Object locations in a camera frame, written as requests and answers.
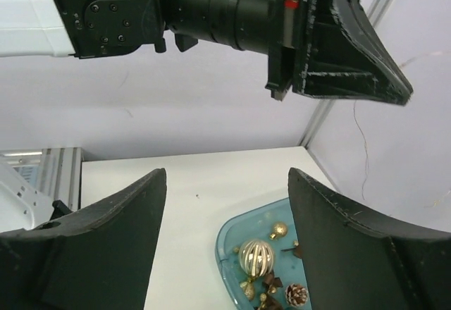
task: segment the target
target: pine cone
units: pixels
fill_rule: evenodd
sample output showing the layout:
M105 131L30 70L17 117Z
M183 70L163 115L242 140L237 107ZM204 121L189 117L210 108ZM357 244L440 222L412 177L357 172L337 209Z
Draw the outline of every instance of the pine cone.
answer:
M298 307L307 303L309 292L300 284L290 284L285 291L285 297L290 306Z

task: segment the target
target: blue tray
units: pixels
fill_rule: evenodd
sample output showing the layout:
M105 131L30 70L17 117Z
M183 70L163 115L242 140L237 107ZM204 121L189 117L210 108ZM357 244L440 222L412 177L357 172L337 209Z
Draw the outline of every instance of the blue tray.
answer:
M279 240L271 241L269 234L272 225L277 221L287 224L288 234ZM240 268L238 255L233 249L252 238L266 240L274 248L276 252L274 273L276 277L280 277L283 283L283 287L278 289L274 297L285 309L292 309L285 300L285 288L291 283L299 283L307 287L307 281L302 260L295 257L292 252L281 252L282 249L293 247L293 242L297 239L288 199L282 199L236 216L227 221L219 231L216 240L216 261L224 285L239 310L254 310L254 306L260 305L258 295L264 291L260 278L254 282L257 295L250 302L240 288L240 283L246 280L246 275ZM301 309L311 310L310 302L307 302Z

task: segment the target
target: black cylinder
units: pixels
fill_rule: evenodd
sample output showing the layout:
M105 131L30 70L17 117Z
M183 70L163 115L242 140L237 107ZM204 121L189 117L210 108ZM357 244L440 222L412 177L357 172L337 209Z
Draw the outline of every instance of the black cylinder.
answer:
M268 53L269 0L164 0L176 34Z

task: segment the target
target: screw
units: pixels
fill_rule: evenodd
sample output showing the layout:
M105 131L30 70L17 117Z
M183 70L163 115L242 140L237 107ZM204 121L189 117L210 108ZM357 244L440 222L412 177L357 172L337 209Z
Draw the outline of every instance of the screw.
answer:
M80 22L80 20L75 20L75 28L77 28L78 30L82 30L83 29L83 25Z

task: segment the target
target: white table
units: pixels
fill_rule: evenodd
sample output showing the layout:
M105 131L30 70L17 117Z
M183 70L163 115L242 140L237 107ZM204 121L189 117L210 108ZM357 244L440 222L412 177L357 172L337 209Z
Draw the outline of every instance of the white table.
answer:
M216 236L230 218L286 198L290 167L331 187L301 147L98 161L83 163L82 206L165 168L168 194L145 309L232 310L214 256Z

